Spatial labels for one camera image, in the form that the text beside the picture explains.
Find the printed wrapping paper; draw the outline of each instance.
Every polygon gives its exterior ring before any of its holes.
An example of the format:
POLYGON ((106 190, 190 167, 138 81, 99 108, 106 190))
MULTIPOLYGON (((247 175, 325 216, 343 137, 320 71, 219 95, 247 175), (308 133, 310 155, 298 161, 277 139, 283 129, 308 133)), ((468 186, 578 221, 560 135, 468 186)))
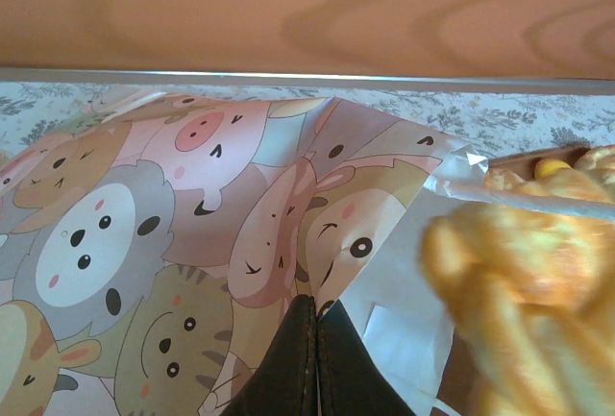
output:
POLYGON ((336 98, 120 96, 0 170, 0 414, 220 414, 464 146, 336 98))

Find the metal edge strip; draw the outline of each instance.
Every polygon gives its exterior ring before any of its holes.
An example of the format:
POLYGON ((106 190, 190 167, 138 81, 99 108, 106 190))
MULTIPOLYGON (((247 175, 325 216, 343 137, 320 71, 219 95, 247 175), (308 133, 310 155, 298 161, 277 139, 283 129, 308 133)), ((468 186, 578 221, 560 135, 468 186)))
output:
POLYGON ((316 86, 403 91, 615 95, 614 80, 540 78, 414 78, 0 67, 0 81, 122 85, 316 86))

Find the black leather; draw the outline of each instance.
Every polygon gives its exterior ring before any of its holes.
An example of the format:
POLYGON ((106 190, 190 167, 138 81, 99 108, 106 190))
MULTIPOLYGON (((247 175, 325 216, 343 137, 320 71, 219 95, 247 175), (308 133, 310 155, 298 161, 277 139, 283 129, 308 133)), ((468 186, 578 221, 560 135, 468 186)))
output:
POLYGON ((322 416, 415 416, 374 365, 341 302, 319 319, 317 340, 322 416))
POLYGON ((316 394, 316 306, 293 299, 267 354, 223 416, 312 416, 316 394))

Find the wooden surface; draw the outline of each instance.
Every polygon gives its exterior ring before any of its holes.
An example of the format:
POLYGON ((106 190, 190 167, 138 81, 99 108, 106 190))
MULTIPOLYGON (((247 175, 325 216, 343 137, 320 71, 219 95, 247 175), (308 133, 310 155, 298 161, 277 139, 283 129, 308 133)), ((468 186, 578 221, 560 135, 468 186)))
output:
POLYGON ((0 65, 615 79, 615 0, 2 0, 0 65))

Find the floral tablecloth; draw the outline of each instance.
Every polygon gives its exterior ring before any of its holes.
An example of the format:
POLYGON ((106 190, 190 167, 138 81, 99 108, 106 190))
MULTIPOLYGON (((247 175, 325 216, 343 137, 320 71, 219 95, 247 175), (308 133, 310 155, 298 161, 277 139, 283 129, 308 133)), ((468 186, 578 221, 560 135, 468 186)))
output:
MULTIPOLYGON (((464 138, 490 158, 615 143, 615 96, 415 92, 287 86, 155 86, 212 98, 339 96, 464 138)), ((108 85, 0 83, 0 150, 16 154, 89 104, 108 85)))

